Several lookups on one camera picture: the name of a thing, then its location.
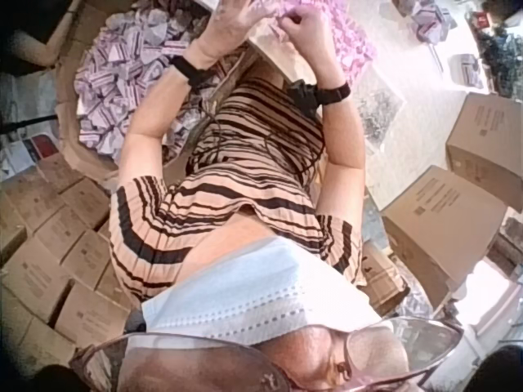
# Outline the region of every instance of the striped dress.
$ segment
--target striped dress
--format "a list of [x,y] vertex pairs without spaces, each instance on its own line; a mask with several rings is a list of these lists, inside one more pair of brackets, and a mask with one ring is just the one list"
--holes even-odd
[[241,207],[354,284],[361,237],[335,216],[315,214],[308,189],[323,150],[321,126],[281,90],[250,78],[235,88],[202,133],[187,177],[167,187],[143,176],[111,197],[111,257],[120,283],[139,301],[171,287],[189,251]]

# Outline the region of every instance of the cardboard box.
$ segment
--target cardboard box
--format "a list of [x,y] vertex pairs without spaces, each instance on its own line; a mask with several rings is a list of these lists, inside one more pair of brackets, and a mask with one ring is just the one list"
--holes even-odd
[[24,222],[4,194],[0,194],[0,267],[27,239]]
[[71,27],[70,36],[75,41],[92,45],[92,41],[100,32],[100,28],[105,26],[106,19],[107,14],[89,4],[84,4],[78,9],[78,17]]
[[97,10],[103,11],[108,15],[129,11],[134,2],[135,0],[86,0],[86,4],[95,7]]
[[523,213],[518,214],[511,208],[508,208],[499,233],[519,251],[519,256],[513,254],[509,257],[523,264]]
[[6,288],[2,287],[2,347],[11,354],[22,342],[33,315]]
[[64,260],[63,267],[92,290],[109,264],[109,244],[96,232],[86,231]]
[[65,300],[56,330],[84,348],[122,335],[128,315],[128,311],[77,283]]
[[87,227],[78,215],[65,206],[36,232],[36,237],[61,263],[85,230]]
[[109,220],[107,220],[98,230],[98,234],[107,242],[111,240],[111,234],[109,232]]
[[69,366],[75,350],[72,342],[33,318],[18,347],[16,364],[23,376],[31,377],[48,365]]
[[109,215],[109,198],[87,178],[67,189],[62,198],[89,229],[100,226]]
[[82,175],[71,168],[60,153],[38,162],[38,169],[55,189],[61,193],[82,179]]
[[[60,78],[62,68],[65,75],[63,78]],[[116,182],[116,179],[118,179],[118,166],[116,166],[116,163],[111,158],[102,157],[96,151],[88,149],[78,140],[80,133],[80,125],[76,116],[78,97],[73,88],[73,80],[77,68],[78,64],[63,64],[63,66],[60,66],[58,76],[56,77],[56,99],[58,102],[62,102],[55,109],[60,127],[61,153],[64,155],[65,161],[73,169],[78,170],[96,182],[104,184],[108,178],[114,178],[114,182]]]
[[367,286],[359,289],[369,296],[374,310],[384,316],[401,303],[409,287],[396,265],[371,241],[364,243],[361,260]]
[[2,284],[45,323],[69,289],[70,276],[58,264],[37,238],[31,238],[2,269]]
[[116,277],[116,273],[114,272],[114,267],[111,263],[107,265],[107,268],[101,277],[100,283],[98,283],[96,292],[98,292],[104,298],[113,301],[115,304],[122,306],[126,310],[132,309],[131,301],[125,294],[125,291],[122,289],[122,286]]
[[392,250],[437,308],[483,259],[506,210],[493,195],[433,166],[382,218]]
[[64,206],[64,202],[36,167],[3,181],[2,189],[30,233]]
[[447,140],[450,169],[523,210],[523,105],[471,93]]

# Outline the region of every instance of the black watch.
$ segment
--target black watch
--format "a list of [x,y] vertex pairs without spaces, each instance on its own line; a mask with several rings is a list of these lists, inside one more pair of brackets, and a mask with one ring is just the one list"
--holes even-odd
[[212,76],[212,71],[195,68],[184,56],[174,56],[171,64],[189,79],[189,86],[197,87]]
[[292,83],[287,89],[294,104],[308,118],[316,118],[320,105],[330,105],[341,102],[351,94],[349,83],[332,90],[319,89],[317,85],[305,84],[303,79]]

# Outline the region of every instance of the pile of packets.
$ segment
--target pile of packets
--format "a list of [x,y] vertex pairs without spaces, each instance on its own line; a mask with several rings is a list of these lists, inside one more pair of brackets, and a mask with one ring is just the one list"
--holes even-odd
[[[333,30],[337,60],[342,65],[349,85],[353,86],[365,66],[376,57],[376,49],[367,39],[365,31],[347,16],[346,1],[283,0],[279,15],[284,15],[297,5],[312,5],[327,16]],[[270,27],[281,41],[288,39],[275,20]]]
[[421,42],[432,45],[443,42],[449,31],[458,26],[449,10],[436,5],[435,0],[399,0],[398,9],[412,17],[416,36]]
[[[141,1],[127,13],[107,19],[84,53],[76,73],[80,141],[117,164],[131,116],[147,91],[159,80],[171,58],[179,56],[208,22],[208,13],[191,0],[153,4]],[[181,151],[192,127],[204,116],[208,99],[229,73],[243,49],[221,59],[215,74],[187,97],[177,120],[163,139],[164,162]]]

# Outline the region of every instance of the white face mask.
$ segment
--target white face mask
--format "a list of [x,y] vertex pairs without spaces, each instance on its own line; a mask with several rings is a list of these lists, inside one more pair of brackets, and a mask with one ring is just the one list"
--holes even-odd
[[147,332],[255,345],[319,325],[352,332],[380,317],[369,298],[285,238],[233,252],[142,305]]

